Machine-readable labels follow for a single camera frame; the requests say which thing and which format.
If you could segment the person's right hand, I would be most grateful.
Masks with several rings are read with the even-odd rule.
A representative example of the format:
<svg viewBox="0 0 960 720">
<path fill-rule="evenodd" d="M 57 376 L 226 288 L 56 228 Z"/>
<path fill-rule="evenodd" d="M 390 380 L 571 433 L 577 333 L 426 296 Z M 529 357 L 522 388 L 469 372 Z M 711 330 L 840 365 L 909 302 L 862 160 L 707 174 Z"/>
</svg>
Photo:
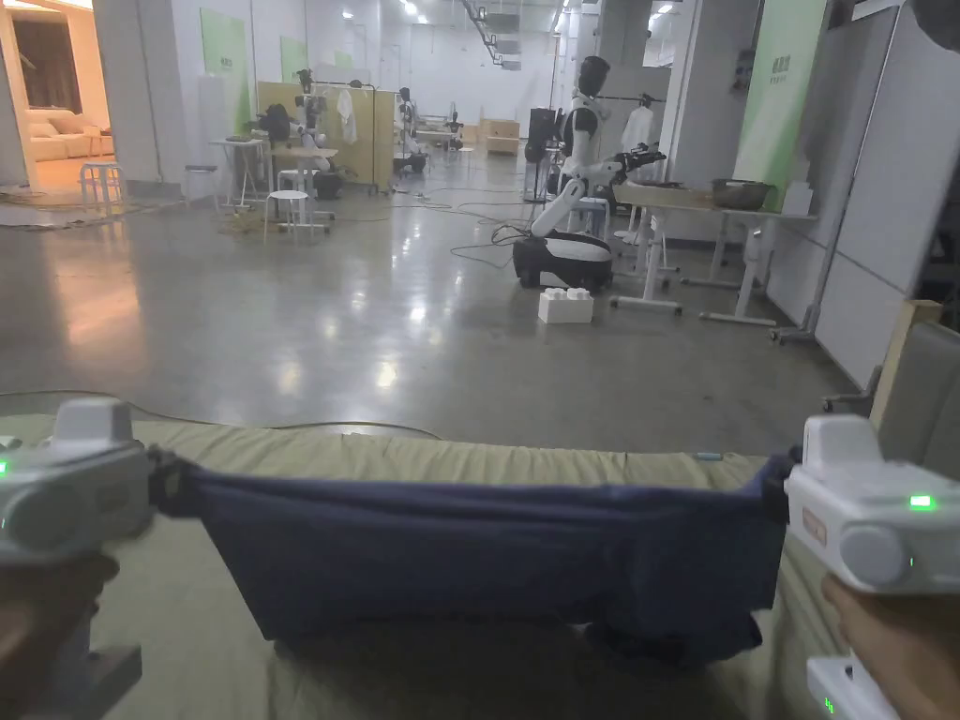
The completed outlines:
<svg viewBox="0 0 960 720">
<path fill-rule="evenodd" d="M 901 719 L 959 717 L 959 597 L 878 595 L 821 583 L 838 629 Z"/>
</svg>

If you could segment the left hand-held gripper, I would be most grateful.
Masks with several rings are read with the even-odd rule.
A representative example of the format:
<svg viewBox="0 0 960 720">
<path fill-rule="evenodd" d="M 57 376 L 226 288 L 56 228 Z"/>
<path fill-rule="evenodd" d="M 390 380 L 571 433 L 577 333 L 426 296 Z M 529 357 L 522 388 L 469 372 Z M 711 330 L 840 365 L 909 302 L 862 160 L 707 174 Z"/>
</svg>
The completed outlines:
<svg viewBox="0 0 960 720">
<path fill-rule="evenodd" d="M 80 398 L 59 406 L 52 436 L 5 438 L 1 452 L 1 573 L 102 554 L 143 534 L 179 485 L 178 458 L 133 433 L 128 406 Z M 6 719 L 102 719 L 141 680 L 137 644 L 96 647 L 98 600 L 37 680 L 3 684 Z"/>
</svg>

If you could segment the person's left hand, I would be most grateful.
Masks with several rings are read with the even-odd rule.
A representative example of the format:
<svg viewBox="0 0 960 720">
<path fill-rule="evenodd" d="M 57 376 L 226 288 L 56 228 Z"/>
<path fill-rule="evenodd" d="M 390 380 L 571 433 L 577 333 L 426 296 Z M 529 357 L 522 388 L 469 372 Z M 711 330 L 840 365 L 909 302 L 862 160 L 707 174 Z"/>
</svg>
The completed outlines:
<svg viewBox="0 0 960 720">
<path fill-rule="evenodd" d="M 102 554 L 55 565 L 4 568 L 2 683 L 42 678 L 118 571 L 116 560 Z"/>
</svg>

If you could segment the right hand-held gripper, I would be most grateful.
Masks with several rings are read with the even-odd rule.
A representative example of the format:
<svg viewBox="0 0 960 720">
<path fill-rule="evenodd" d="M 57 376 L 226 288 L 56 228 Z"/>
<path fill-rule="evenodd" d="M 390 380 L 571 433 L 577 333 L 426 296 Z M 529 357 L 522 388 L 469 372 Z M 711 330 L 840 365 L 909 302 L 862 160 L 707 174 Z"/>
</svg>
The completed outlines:
<svg viewBox="0 0 960 720">
<path fill-rule="evenodd" d="M 885 458 L 868 419 L 807 419 L 800 452 L 770 486 L 775 516 L 825 576 L 859 593 L 958 596 L 958 483 Z M 901 719 L 848 645 L 809 657 L 806 681 L 825 718 Z"/>
</svg>

